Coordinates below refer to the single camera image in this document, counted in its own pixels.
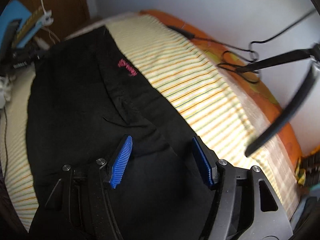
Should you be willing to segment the white clip lamp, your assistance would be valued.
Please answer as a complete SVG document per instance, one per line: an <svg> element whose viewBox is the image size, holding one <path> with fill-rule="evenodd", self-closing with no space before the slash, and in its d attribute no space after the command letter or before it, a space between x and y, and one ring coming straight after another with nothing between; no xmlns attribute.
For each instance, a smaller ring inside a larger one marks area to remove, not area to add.
<svg viewBox="0 0 320 240"><path fill-rule="evenodd" d="M35 10L27 19L28 24L33 24L35 27L44 28L53 24L52 11L46 10L44 1L40 0L41 6Z"/></svg>

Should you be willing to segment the black mini tripod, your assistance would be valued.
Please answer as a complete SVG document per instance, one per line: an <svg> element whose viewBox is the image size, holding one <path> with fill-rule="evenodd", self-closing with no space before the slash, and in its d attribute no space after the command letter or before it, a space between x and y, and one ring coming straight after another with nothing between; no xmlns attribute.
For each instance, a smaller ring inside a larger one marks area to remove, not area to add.
<svg viewBox="0 0 320 240"><path fill-rule="evenodd" d="M267 85L279 100L283 110L270 126L252 143L245 155L250 156L265 145L285 125L291 125L301 150L315 144L319 138L319 103L307 110L313 89L319 91L319 43L310 48L292 50L268 59L250 63L237 73L262 70L267 75Z"/></svg>

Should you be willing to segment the yellow striped bed cover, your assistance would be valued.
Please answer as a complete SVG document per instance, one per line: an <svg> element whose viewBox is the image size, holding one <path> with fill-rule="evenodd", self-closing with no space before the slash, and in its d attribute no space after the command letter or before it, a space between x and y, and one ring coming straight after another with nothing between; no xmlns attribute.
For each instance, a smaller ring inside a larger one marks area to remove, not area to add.
<svg viewBox="0 0 320 240"><path fill-rule="evenodd" d="M249 168L259 165L291 217L299 203L293 168L301 149L290 125L255 152L247 144L280 112L263 83L251 85L217 68L223 48L211 42L188 41L168 29L175 25L197 36L204 33L160 11L128 12L95 22L75 33L107 27L121 52L184 117L220 158ZM28 231L39 206L27 158L27 102L35 70L17 73L11 100L2 114L1 163L13 216Z"/></svg>

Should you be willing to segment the light blue chair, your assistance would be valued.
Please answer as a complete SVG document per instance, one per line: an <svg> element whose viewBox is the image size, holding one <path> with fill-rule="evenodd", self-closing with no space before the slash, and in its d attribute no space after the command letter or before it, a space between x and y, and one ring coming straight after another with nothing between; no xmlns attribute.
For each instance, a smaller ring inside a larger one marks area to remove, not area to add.
<svg viewBox="0 0 320 240"><path fill-rule="evenodd" d="M12 41L13 49L23 49L32 37L40 30L33 24L28 24L31 15L18 0L12 0L1 14L1 46L8 46Z"/></svg>

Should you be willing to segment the black pants pink trim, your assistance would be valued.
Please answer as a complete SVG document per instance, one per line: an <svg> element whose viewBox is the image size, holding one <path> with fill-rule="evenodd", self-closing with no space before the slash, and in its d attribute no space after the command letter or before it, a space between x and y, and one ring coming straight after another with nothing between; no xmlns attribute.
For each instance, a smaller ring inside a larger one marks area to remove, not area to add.
<svg viewBox="0 0 320 240"><path fill-rule="evenodd" d="M109 190L122 239L200 239L214 200L193 156L197 136L118 49L105 27L53 46L35 67L26 143L39 208L32 239L52 239L46 202L62 169L133 148Z"/></svg>

